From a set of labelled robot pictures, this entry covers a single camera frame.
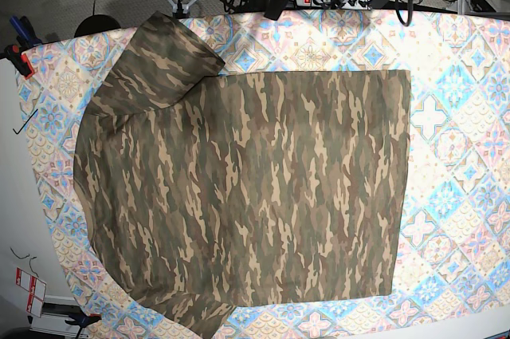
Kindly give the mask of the camouflage T-shirt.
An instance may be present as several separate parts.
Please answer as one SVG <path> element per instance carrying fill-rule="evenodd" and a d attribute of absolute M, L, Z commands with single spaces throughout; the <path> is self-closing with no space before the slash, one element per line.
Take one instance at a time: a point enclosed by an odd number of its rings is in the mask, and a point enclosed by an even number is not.
<path fill-rule="evenodd" d="M 237 307 L 389 295 L 409 72 L 224 64 L 155 13 L 89 101 L 73 180 L 105 270 L 204 338 Z"/>

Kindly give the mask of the white power strip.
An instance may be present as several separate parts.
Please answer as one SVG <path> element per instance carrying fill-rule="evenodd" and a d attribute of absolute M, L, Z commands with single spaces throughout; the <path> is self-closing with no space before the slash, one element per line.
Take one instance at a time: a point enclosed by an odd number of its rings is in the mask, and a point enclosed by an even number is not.
<path fill-rule="evenodd" d="M 370 10 L 369 0 L 292 0 L 296 9 Z"/>

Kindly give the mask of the black round stand base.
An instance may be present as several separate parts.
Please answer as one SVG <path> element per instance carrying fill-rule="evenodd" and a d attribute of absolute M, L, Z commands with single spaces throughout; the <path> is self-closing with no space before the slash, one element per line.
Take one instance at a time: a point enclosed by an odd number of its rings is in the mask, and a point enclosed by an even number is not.
<path fill-rule="evenodd" d="M 106 14 L 94 14 L 83 20 L 76 28 L 74 37 L 99 34 L 109 30 L 120 29 L 121 25 L 113 17 Z"/>

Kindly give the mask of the black hex key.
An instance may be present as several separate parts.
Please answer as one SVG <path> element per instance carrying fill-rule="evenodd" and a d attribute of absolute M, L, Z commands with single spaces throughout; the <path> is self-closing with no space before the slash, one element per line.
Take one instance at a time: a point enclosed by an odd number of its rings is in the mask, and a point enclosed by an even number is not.
<path fill-rule="evenodd" d="M 34 111 L 28 116 L 28 118 L 19 129 L 13 128 L 13 133 L 18 136 L 25 129 L 26 125 L 37 115 L 37 113 L 38 108 L 34 109 Z"/>

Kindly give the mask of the patterned tile tablecloth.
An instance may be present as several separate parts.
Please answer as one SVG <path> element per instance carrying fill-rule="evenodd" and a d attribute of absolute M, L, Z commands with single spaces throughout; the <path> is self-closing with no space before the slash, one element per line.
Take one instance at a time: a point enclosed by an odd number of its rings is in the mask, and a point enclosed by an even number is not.
<path fill-rule="evenodd" d="M 319 338 L 395 332 L 509 302 L 509 24 L 388 10 L 288 11 L 188 19 L 225 61 L 263 70 L 411 72 L 410 163 L 393 292 L 388 297 L 238 309 L 219 338 Z M 28 52 L 16 77 L 42 210 L 70 290 L 100 313 L 93 338 L 189 338 L 106 275 L 71 192 L 71 160 L 89 97 L 131 39 L 116 30 Z"/>

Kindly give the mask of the black orange bottom clamp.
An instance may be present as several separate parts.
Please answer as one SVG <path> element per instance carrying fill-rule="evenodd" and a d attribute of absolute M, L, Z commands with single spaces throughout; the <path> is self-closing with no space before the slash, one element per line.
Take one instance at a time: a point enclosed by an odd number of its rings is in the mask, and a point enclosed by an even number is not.
<path fill-rule="evenodd" d="M 70 313 L 68 318 L 65 319 L 65 323 L 78 327 L 78 331 L 75 335 L 75 338 L 78 339 L 83 329 L 87 328 L 89 325 L 97 323 L 100 320 L 101 316 L 99 314 L 86 315 L 84 313 Z"/>

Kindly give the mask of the red black clamp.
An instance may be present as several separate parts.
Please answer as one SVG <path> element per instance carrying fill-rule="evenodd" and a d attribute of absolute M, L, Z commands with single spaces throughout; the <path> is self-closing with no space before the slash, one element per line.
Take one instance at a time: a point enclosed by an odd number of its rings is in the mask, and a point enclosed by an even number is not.
<path fill-rule="evenodd" d="M 25 79 L 30 79 L 34 75 L 29 58 L 18 45 L 8 45 L 1 52 L 1 59 L 10 61 Z"/>

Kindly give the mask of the red white label tag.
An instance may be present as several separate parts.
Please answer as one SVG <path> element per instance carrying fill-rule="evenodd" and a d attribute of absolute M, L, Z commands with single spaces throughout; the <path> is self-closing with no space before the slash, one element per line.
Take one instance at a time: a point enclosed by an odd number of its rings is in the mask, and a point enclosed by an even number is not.
<path fill-rule="evenodd" d="M 40 317 L 45 300 L 46 283 L 18 267 L 16 269 L 16 285 L 23 290 L 25 311 L 30 315 Z"/>

